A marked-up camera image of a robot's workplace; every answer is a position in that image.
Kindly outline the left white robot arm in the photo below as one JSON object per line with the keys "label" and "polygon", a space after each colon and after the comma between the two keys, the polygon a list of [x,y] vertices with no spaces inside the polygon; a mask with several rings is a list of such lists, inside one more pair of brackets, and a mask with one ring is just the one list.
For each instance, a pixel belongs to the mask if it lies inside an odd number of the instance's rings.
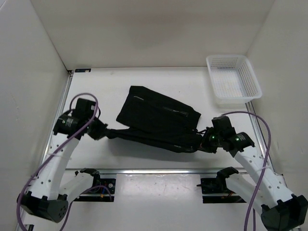
{"label": "left white robot arm", "polygon": [[107,127],[98,119],[97,98],[83,99],[82,94],[74,98],[77,100],[75,107],[69,107],[60,115],[53,128],[55,136],[65,135],[66,140],[49,154],[23,187],[17,198],[18,218],[21,218],[22,208],[30,215],[59,223],[77,197],[86,190],[95,193],[101,187],[97,178],[99,172],[93,168],[82,169],[70,182],[61,186],[67,164],[82,136],[88,134],[99,140]]}

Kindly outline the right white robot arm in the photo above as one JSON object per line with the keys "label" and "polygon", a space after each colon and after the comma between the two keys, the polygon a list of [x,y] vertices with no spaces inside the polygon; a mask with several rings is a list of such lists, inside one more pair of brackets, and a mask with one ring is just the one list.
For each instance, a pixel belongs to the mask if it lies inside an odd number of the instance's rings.
{"label": "right white robot arm", "polygon": [[237,133],[227,116],[213,118],[212,124],[205,131],[201,149],[215,153],[222,148],[255,182],[252,185],[238,170],[227,167],[217,172],[214,187],[224,193],[234,192],[248,202],[268,231],[290,231],[302,225],[308,211],[307,199],[296,196],[283,184],[278,174],[266,166],[252,139],[245,132]]}

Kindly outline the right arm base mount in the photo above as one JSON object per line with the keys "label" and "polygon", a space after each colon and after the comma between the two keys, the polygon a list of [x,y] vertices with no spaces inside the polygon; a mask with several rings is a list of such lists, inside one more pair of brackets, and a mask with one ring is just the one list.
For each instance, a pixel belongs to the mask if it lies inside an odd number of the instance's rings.
{"label": "right arm base mount", "polygon": [[235,168],[227,167],[218,171],[214,178],[201,178],[196,186],[201,188],[203,204],[245,203],[245,200],[229,190],[226,185],[226,178],[238,173]]}

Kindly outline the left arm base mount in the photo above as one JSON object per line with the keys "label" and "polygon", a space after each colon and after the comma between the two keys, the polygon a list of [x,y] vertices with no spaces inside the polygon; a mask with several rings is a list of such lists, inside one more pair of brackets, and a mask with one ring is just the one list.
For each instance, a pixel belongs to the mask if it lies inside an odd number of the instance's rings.
{"label": "left arm base mount", "polygon": [[114,202],[116,178],[100,175],[94,180],[94,189],[87,191],[74,200],[74,202]]}

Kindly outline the black shorts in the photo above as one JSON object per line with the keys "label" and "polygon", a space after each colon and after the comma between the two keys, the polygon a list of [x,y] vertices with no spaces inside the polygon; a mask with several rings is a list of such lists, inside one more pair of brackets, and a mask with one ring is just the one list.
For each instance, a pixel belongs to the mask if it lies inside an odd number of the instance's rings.
{"label": "black shorts", "polygon": [[116,118],[127,129],[107,129],[105,135],[176,153],[194,153],[203,139],[197,131],[200,117],[189,105],[143,86],[131,86]]}

